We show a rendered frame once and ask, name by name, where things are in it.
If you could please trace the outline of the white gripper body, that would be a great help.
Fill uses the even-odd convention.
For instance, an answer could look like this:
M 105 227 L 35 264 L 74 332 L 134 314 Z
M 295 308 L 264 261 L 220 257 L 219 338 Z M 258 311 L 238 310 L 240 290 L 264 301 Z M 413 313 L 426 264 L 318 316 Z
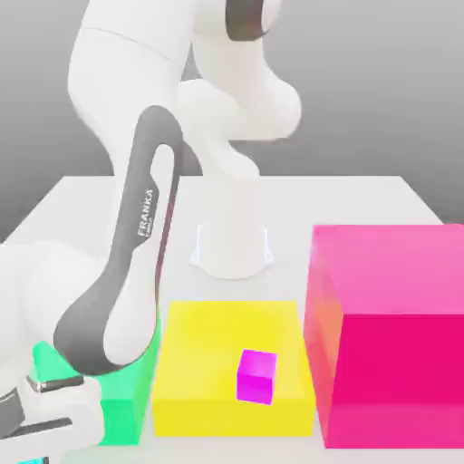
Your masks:
M 61 464 L 71 451 L 102 440 L 100 398 L 88 392 L 48 392 L 36 396 L 26 424 L 0 439 L 0 464 L 48 459 Z

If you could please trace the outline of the small magenta cube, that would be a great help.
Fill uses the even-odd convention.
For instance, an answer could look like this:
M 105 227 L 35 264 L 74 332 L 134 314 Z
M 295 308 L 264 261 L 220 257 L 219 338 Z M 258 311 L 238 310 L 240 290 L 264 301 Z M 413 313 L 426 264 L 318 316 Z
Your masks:
M 236 375 L 236 398 L 271 405 L 276 383 L 277 354 L 245 349 Z

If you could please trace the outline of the large green box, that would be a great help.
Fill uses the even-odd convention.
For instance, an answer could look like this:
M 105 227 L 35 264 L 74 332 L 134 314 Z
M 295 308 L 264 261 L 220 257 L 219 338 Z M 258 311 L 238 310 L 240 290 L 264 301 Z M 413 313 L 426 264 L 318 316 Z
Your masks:
M 160 348 L 160 336 L 161 330 L 157 329 L 149 348 L 137 362 L 97 378 L 101 385 L 101 407 L 105 424 L 102 446 L 139 443 Z M 77 375 L 77 371 L 48 343 L 38 343 L 34 347 L 33 355 L 32 374 L 39 382 Z

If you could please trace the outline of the large yellow box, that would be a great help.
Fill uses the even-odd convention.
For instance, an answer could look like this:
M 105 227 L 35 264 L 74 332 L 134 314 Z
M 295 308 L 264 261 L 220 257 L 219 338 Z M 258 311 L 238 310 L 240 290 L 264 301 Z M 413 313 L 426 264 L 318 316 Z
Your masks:
M 271 404 L 237 398 L 245 350 L 273 353 Z M 315 398 L 292 301 L 172 303 L 152 397 L 158 437 L 309 437 Z

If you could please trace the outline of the large pink box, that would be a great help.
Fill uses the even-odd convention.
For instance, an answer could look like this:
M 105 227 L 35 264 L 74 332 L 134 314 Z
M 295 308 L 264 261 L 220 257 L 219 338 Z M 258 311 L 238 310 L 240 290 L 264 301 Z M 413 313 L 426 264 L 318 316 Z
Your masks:
M 317 226 L 304 341 L 328 448 L 464 449 L 464 226 Z

